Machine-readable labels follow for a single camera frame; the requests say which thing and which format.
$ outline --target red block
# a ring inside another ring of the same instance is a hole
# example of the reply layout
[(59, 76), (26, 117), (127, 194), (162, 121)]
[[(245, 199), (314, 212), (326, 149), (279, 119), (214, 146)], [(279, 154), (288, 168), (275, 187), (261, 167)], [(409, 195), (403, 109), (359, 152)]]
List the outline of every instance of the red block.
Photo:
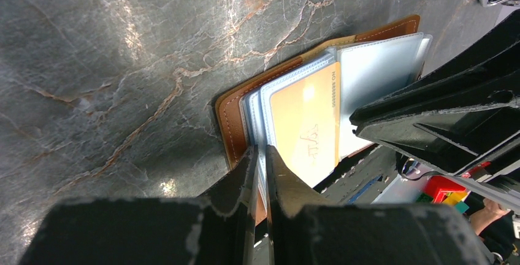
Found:
[(444, 176), (433, 176), (426, 187), (424, 193), (431, 196), (432, 202), (442, 202), (446, 193), (461, 193), (466, 191), (464, 186), (460, 186)]

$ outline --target person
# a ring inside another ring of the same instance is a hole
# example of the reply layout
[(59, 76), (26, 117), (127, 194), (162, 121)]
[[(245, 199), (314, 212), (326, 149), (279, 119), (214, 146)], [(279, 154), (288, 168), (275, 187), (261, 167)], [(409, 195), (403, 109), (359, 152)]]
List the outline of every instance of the person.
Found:
[(469, 204), (470, 207), (478, 209), (484, 205), (480, 210), (468, 210), (471, 227), (489, 251), (500, 261), (506, 260), (514, 249), (513, 219), (512, 215), (509, 215), (512, 214), (511, 210), (504, 209), (488, 198), (481, 201), (475, 200), (474, 195), (471, 198), (474, 203)]

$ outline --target marble table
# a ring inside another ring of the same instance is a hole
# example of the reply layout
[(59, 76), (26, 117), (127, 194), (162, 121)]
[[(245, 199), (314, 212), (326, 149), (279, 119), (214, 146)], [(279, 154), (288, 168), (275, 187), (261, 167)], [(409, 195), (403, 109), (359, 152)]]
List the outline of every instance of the marble table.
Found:
[(213, 103), (331, 37), (411, 13), (429, 72), (489, 31), (476, 0), (0, 0), (0, 263), (65, 197), (197, 196), (228, 170)]

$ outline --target brown leather wallet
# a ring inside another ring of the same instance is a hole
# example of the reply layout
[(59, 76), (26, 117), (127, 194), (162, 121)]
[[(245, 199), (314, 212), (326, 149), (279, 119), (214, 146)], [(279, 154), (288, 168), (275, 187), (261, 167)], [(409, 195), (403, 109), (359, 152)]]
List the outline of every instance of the brown leather wallet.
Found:
[(249, 141), (245, 132), (242, 114), (240, 111), (240, 99), (251, 90), (255, 90), (267, 82), (289, 72), (307, 60), (331, 46), (345, 45), (356, 42), (385, 40), (393, 37), (417, 33), (420, 17), (410, 15), (399, 21), (395, 21), (386, 26), (371, 30), (366, 33), (332, 39), (319, 44), (315, 48), (299, 55), (284, 63), (275, 66), (262, 74), (259, 74), (246, 82), (237, 85), (233, 89), (225, 92), (215, 103), (216, 116), (220, 126), (220, 132), (226, 149), (227, 161), (231, 170), (239, 158), (246, 151)]

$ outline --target yellow card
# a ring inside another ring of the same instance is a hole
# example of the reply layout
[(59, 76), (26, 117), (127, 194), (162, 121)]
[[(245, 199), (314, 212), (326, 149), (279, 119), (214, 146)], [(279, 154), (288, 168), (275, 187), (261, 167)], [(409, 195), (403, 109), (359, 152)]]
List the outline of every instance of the yellow card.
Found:
[(340, 74), (336, 62), (271, 96), (278, 152), (311, 187), (338, 164)]

